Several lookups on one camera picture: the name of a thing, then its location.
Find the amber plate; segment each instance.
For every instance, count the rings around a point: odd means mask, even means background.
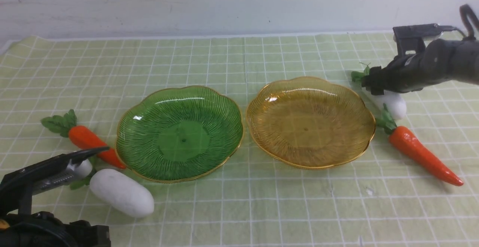
[[[357,93],[316,77],[268,84],[248,104],[246,121],[262,150],[305,169],[355,160],[376,130],[373,114]]]

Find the carrot leaves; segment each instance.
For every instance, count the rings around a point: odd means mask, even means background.
[[[361,82],[361,79],[364,77],[364,76],[367,76],[369,75],[369,64],[364,64],[366,65],[366,68],[364,68],[364,71],[363,72],[359,72],[359,71],[351,71],[351,80],[356,83],[356,82]]]
[[[376,117],[376,125],[383,128],[388,135],[392,134],[397,128],[396,122],[394,121],[386,104],[383,104],[383,109],[381,110],[381,117]]]
[[[63,117],[60,115],[53,115],[41,119],[40,122],[51,132],[60,134],[60,136],[67,138],[70,129],[77,125],[77,116],[75,115],[75,111],[71,109],[65,113]]]
[[[76,189],[79,189],[83,186],[89,186],[89,182],[91,180],[91,177],[93,177],[93,175],[95,175],[95,173],[97,172],[97,170],[95,169],[95,167],[91,170],[91,173],[87,176],[87,177],[84,177],[83,179],[81,180],[77,180],[77,181],[74,181],[70,184],[70,190],[76,190]]]

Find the orange carrot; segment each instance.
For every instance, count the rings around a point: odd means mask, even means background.
[[[462,186],[462,180],[429,151],[418,138],[405,126],[397,126],[388,108],[384,104],[381,118],[376,119],[379,127],[390,135],[388,141],[404,155],[421,165],[429,173],[441,181],[455,186]]]
[[[41,119],[41,123],[53,133],[58,133],[64,138],[69,138],[75,146],[82,150],[108,146],[86,126],[77,125],[77,116],[73,109],[68,111],[68,113],[65,113],[63,117],[60,115],[54,115],[43,118]],[[126,166],[118,159],[113,148],[98,153],[98,157],[114,167],[121,169],[126,168]]]

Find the black cable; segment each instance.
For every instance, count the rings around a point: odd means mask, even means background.
[[[464,27],[466,28],[468,33],[467,37],[469,39],[476,39],[474,37],[474,28],[472,27],[471,22],[469,21],[471,20],[474,27],[476,27],[476,29],[479,30],[479,19],[477,18],[476,14],[474,13],[472,8],[468,4],[460,6],[459,12],[461,15],[462,23],[464,24]]]

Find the table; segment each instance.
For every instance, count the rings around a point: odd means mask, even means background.
[[[444,38],[457,38],[450,34]],[[0,56],[0,176],[77,150],[40,119],[75,109],[80,124],[114,145],[122,114],[166,87],[206,85],[244,111],[267,83],[317,76],[359,87],[349,71],[385,66],[391,33],[177,39],[47,40],[28,37]],[[366,105],[378,114],[365,98]],[[34,196],[63,222],[109,225],[113,246],[472,247],[479,245],[479,87],[449,82],[404,94],[408,126],[465,182],[448,186],[401,155],[378,129],[358,160],[301,170],[241,148],[196,181],[158,184],[131,176],[155,211],[130,218],[88,188]]]

